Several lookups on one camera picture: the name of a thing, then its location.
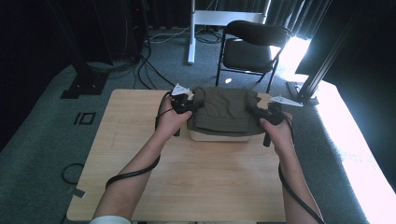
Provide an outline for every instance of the black curtain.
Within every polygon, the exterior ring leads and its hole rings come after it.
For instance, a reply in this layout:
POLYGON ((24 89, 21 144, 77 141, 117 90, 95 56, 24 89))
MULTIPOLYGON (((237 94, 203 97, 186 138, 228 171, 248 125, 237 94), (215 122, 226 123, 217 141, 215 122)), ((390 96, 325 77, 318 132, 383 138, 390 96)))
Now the black curtain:
MULTIPOLYGON (((198 10, 263 12, 268 0, 196 0, 198 10)), ((332 0, 272 0, 267 24, 282 25, 300 37, 312 38, 332 0)), ((153 28, 189 27, 191 1, 148 0, 148 23, 153 28)))

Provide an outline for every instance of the chair seat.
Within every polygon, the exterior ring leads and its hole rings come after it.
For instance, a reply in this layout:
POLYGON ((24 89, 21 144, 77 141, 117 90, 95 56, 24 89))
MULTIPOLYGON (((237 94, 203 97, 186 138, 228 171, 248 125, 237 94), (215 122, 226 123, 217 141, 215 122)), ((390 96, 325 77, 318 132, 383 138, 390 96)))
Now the chair seat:
POLYGON ((273 69, 271 60, 268 46, 256 46, 235 38, 226 41, 223 64, 228 68, 263 73, 273 69))

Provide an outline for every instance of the person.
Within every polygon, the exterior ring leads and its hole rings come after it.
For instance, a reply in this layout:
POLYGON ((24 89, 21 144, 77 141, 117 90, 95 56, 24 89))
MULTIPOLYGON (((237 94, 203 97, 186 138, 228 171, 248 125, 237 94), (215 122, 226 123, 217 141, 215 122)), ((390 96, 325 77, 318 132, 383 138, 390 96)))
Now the person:
MULTIPOLYGON (((163 104, 162 115, 156 131, 140 151, 120 171, 119 175, 150 167, 161 154, 163 146, 179 127, 191 116, 191 112, 178 114, 171 106, 171 97, 163 104)), ((272 125, 266 119, 260 119, 262 127, 270 134, 280 160, 282 174, 290 187, 320 217, 321 213, 308 186, 294 150, 290 128, 286 121, 272 125)), ((108 186, 94 212, 91 224, 120 223, 130 224, 134 210, 149 181, 151 171, 132 178, 115 181, 108 186)), ((288 223, 317 223, 292 197, 283 189, 285 216, 288 223)))

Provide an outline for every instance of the bright light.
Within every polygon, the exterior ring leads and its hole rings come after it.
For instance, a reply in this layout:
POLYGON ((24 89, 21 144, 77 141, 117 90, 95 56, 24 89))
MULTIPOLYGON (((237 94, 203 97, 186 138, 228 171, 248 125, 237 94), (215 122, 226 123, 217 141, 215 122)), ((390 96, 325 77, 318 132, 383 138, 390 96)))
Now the bright light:
POLYGON ((329 94, 321 82, 318 114, 337 148, 349 183, 370 223, 389 223, 396 207, 396 195, 341 96, 329 94))

